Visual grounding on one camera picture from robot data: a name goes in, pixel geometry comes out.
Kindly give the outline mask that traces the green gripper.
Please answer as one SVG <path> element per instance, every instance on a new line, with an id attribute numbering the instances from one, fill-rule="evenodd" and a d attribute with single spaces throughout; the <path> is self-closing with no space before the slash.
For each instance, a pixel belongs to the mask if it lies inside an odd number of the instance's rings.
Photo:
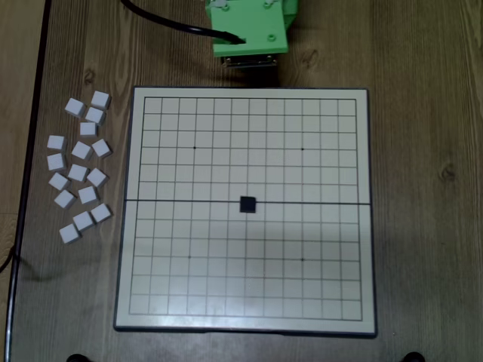
<path id="1" fill-rule="evenodd" d="M 298 12 L 298 0 L 281 0 L 285 30 L 294 22 Z"/>

